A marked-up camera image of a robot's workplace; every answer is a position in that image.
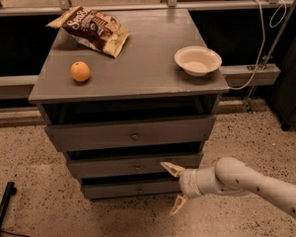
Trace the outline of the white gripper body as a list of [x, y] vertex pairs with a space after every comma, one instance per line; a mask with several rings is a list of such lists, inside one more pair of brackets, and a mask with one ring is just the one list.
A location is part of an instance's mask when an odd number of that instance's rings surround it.
[[198, 198], [201, 196], [201, 191], [197, 184], [197, 172], [197, 169], [186, 169], [180, 176], [181, 191], [187, 198]]

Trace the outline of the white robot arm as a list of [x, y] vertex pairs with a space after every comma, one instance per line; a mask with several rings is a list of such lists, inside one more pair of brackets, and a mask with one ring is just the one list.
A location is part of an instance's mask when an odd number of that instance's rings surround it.
[[220, 158], [208, 168], [186, 169], [170, 162], [161, 162], [161, 166], [179, 179], [182, 192], [170, 215], [179, 213], [189, 200], [201, 196], [252, 193], [296, 219], [296, 186], [265, 176], [236, 158]]

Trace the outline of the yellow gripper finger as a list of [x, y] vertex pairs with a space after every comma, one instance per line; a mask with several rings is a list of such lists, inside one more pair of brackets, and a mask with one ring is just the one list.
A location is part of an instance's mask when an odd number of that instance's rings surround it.
[[171, 162], [161, 162], [161, 166], [176, 178], [179, 178], [181, 174], [185, 171], [184, 167], [175, 165]]
[[178, 214], [183, 209], [183, 207], [185, 206], [187, 201], [188, 201], [188, 198], [186, 196], [178, 195], [175, 200], [174, 206], [170, 211], [170, 215], [174, 216], [174, 215]]

